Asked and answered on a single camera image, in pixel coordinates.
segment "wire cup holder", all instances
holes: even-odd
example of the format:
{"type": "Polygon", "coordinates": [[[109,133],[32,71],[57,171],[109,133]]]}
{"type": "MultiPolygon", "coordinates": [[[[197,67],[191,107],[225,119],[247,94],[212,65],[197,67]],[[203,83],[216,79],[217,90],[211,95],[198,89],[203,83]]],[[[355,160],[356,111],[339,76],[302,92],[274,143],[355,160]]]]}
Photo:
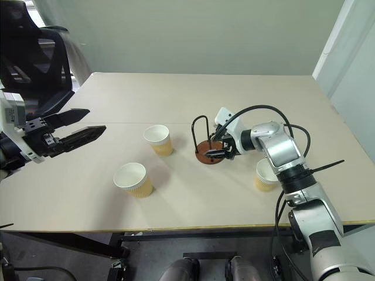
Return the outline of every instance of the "wire cup holder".
{"type": "Polygon", "coordinates": [[[198,161],[200,161],[200,162],[202,162],[204,164],[212,165],[212,164],[216,164],[218,162],[221,162],[223,160],[223,158],[221,158],[221,159],[214,159],[214,158],[209,158],[209,157],[207,157],[207,156],[204,155],[210,149],[222,149],[223,148],[223,143],[222,142],[213,142],[213,141],[211,141],[211,137],[214,134],[215,133],[212,133],[210,135],[209,120],[208,120],[207,116],[200,115],[200,116],[198,116],[197,118],[195,118],[193,120],[193,123],[192,123],[192,135],[193,135],[193,140],[194,140],[195,156],[197,157],[198,161]],[[196,138],[195,138],[195,129],[194,129],[194,126],[195,126],[195,122],[197,120],[201,119],[201,118],[204,118],[206,120],[207,140],[204,140],[203,142],[200,142],[197,145],[197,141],[196,141],[196,138]]]}

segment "white table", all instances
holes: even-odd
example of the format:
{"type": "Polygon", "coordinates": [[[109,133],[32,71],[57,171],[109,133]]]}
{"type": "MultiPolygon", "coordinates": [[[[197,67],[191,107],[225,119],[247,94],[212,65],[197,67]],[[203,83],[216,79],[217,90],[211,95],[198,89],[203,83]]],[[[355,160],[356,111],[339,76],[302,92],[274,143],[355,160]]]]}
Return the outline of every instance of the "white table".
{"type": "MultiPolygon", "coordinates": [[[[263,193],[253,186],[263,155],[250,152],[204,165],[195,158],[190,131],[200,114],[213,122],[221,106],[237,112],[255,104],[274,105],[309,130],[310,167],[345,159],[315,177],[345,223],[375,222],[375,165],[312,77],[94,73],[64,108],[91,112],[55,135],[87,125],[107,130],[93,143],[39,165],[29,163],[2,181],[0,225],[59,232],[272,225],[281,189],[263,193]],[[169,127],[172,155],[159,157],[144,142],[142,132],[151,124],[169,127]],[[133,198],[113,184],[115,170],[127,162],[145,165],[155,186],[149,197],[133,198]]],[[[281,120],[266,110],[242,119],[249,127],[281,120]]],[[[198,141],[205,134],[201,122],[198,141]]],[[[303,150],[305,137],[297,130],[295,135],[303,150]]]]}

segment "table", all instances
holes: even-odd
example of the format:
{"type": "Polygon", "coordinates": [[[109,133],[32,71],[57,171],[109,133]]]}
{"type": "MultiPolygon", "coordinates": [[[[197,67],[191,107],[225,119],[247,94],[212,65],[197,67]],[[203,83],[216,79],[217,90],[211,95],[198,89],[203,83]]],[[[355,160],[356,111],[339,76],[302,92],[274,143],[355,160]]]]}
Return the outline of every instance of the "table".
{"type": "MultiPolygon", "coordinates": [[[[237,112],[254,104],[274,105],[309,130],[310,167],[345,159],[315,177],[346,224],[375,222],[370,188],[375,165],[312,77],[94,73],[63,108],[91,112],[55,135],[88,125],[107,130],[93,143],[39,165],[29,163],[2,181],[0,225],[49,232],[270,226],[280,188],[269,193],[254,188],[255,165],[263,155],[250,152],[204,165],[195,158],[190,131],[200,114],[213,122],[221,106],[237,112]],[[142,132],[152,124],[169,127],[172,155],[159,157],[144,142],[142,132]],[[155,186],[151,196],[133,198],[113,184],[115,170],[127,162],[145,165],[155,186]]],[[[280,121],[266,110],[242,119],[249,127],[280,121]]],[[[196,128],[202,141],[204,125],[196,128]]],[[[303,150],[305,138],[295,134],[303,150]]]]}

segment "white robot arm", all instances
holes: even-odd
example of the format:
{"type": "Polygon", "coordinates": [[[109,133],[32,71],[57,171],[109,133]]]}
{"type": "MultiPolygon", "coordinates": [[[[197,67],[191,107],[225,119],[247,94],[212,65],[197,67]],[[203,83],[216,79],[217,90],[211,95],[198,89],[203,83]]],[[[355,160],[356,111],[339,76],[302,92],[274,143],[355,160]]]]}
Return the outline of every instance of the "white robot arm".
{"type": "Polygon", "coordinates": [[[0,90],[0,181],[27,162],[41,163],[96,140],[105,126],[91,126],[63,139],[55,138],[55,129],[81,120],[90,111],[71,109],[60,114],[26,120],[25,103],[20,94],[0,90]]]}
{"type": "Polygon", "coordinates": [[[238,117],[233,117],[228,109],[220,109],[214,139],[226,146],[209,150],[206,156],[233,159],[249,150],[265,153],[293,208],[288,217],[295,237],[310,250],[314,281],[375,280],[374,271],[361,254],[345,241],[339,215],[284,124],[267,122],[246,129],[238,117]]]}

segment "robotic arm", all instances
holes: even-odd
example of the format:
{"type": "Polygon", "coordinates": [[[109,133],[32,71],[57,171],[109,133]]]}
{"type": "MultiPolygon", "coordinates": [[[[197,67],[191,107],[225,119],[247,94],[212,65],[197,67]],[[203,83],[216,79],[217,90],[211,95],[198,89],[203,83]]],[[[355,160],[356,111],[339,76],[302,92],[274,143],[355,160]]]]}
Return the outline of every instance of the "robotic arm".
{"type": "Polygon", "coordinates": [[[90,111],[71,109],[61,114],[26,121],[25,103],[19,94],[0,91],[0,181],[27,162],[41,163],[96,140],[105,126],[91,126],[66,138],[55,138],[55,129],[81,120],[90,111]]]}
{"type": "MultiPolygon", "coordinates": [[[[215,118],[216,132],[233,116],[221,108],[215,118]]],[[[344,238],[343,225],[313,171],[306,165],[294,139],[283,123],[267,122],[246,129],[239,118],[218,133],[215,140],[224,142],[221,150],[209,150],[207,157],[233,160],[249,150],[265,153],[293,209],[288,217],[296,239],[310,250],[315,281],[375,280],[374,271],[344,238]]]]}

